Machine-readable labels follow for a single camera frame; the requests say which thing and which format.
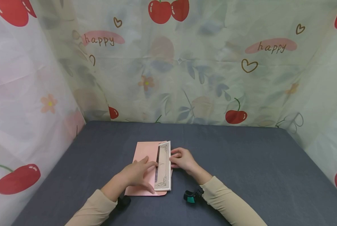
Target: finger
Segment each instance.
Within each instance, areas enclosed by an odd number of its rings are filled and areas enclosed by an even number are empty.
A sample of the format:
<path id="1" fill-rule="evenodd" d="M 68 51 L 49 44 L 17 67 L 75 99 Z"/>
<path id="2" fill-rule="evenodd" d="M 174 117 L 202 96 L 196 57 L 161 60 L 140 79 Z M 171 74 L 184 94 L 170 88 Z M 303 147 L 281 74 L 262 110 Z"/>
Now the finger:
<path id="1" fill-rule="evenodd" d="M 147 191 L 151 192 L 152 194 L 155 193 L 155 190 L 153 189 L 152 185 L 150 185 L 148 182 L 143 181 L 141 186 L 144 187 Z"/>
<path id="2" fill-rule="evenodd" d="M 142 163 L 146 163 L 148 161 L 148 156 L 146 156 L 144 159 L 142 159 L 140 162 L 142 162 Z"/>
<path id="3" fill-rule="evenodd" d="M 175 157 L 170 157 L 169 158 L 169 160 L 171 161 L 171 162 L 173 162 L 174 164 L 178 164 L 178 162 L 180 162 L 180 160 L 182 160 L 182 159 L 178 159 L 178 158 L 175 158 Z"/>
<path id="4" fill-rule="evenodd" d="M 152 162 L 148 162 L 147 164 L 144 165 L 145 169 L 148 169 L 148 168 L 150 168 L 152 166 L 156 166 L 157 167 L 158 163 L 155 162 L 155 161 L 152 161 Z"/>
<path id="5" fill-rule="evenodd" d="M 177 164 L 171 164 L 172 169 L 179 169 L 180 167 Z"/>
<path id="6" fill-rule="evenodd" d="M 176 153 L 174 155 L 171 155 L 171 157 L 174 157 L 174 158 L 181 158 L 182 157 L 182 154 L 181 153 Z"/>
<path id="7" fill-rule="evenodd" d="M 175 148 L 173 150 L 171 150 L 171 154 L 175 154 L 175 153 L 182 153 L 183 148 Z"/>

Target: hand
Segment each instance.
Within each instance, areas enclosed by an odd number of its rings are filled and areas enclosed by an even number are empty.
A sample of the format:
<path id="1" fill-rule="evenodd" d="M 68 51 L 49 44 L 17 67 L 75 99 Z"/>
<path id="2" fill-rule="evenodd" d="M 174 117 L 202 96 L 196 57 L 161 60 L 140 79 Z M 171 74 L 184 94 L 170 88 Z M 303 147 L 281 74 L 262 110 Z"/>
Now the hand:
<path id="1" fill-rule="evenodd" d="M 149 192 L 154 194 L 153 187 L 146 181 L 144 181 L 144 173 L 152 166 L 158 166 L 157 162 L 148 162 L 148 156 L 141 161 L 135 160 L 132 164 L 126 166 L 118 175 L 126 182 L 127 186 L 142 186 Z"/>
<path id="2" fill-rule="evenodd" d="M 191 176 L 200 167 L 195 159 L 193 159 L 190 151 L 184 148 L 173 149 L 169 160 L 173 163 L 171 168 L 184 169 Z"/>
<path id="3" fill-rule="evenodd" d="M 207 183 L 213 177 L 197 164 L 189 150 L 175 148 L 171 151 L 171 154 L 172 156 L 169 158 L 173 163 L 171 168 L 184 169 L 199 185 Z"/>
<path id="4" fill-rule="evenodd" d="M 148 162 L 148 156 L 141 161 L 134 161 L 126 166 L 120 173 L 116 174 L 101 191 L 111 201 L 116 202 L 119 195 L 128 186 L 142 186 L 154 194 L 152 186 L 144 181 L 144 173 L 152 166 L 158 166 L 157 162 Z"/>

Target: left hand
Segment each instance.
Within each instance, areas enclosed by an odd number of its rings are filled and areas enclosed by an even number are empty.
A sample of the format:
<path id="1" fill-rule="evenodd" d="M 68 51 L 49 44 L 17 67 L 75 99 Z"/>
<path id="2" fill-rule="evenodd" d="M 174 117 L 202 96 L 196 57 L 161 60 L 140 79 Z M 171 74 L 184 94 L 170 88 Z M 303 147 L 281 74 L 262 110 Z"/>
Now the left hand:
<path id="1" fill-rule="evenodd" d="M 155 193 L 153 187 L 144 181 L 144 173 L 152 166 L 158 166 L 155 161 L 147 162 L 148 156 L 141 161 L 135 160 L 132 164 L 126 166 L 117 176 L 119 176 L 127 186 L 142 186 L 152 194 Z"/>

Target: fabric backdrop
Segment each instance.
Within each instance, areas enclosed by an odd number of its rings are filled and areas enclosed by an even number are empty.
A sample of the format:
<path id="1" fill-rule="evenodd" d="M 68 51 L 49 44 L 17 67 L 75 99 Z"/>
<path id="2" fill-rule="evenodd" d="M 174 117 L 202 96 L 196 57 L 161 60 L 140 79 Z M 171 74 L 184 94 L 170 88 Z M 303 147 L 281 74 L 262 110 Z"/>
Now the fabric backdrop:
<path id="1" fill-rule="evenodd" d="M 81 113 L 287 129 L 337 186 L 337 0 L 0 0 L 0 225 Z"/>

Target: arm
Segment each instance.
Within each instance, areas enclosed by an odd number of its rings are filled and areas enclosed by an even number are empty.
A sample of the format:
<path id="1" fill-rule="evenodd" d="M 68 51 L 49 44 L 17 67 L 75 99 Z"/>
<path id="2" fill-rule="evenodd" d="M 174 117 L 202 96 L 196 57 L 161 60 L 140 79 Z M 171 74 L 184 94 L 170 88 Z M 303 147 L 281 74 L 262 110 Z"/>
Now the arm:
<path id="1" fill-rule="evenodd" d="M 143 180 L 148 168 L 157 166 L 157 162 L 143 160 L 133 162 L 114 176 L 101 190 L 96 190 L 83 207 L 74 214 L 65 226 L 99 226 L 117 205 L 119 195 L 128 186 L 143 186 L 154 193 L 152 186 Z"/>
<path id="2" fill-rule="evenodd" d="M 199 166 L 189 150 L 176 148 L 171 153 L 172 167 L 182 168 L 191 175 L 204 190 L 202 197 L 207 204 L 218 210 L 232 226 L 267 226 L 244 200 Z"/>

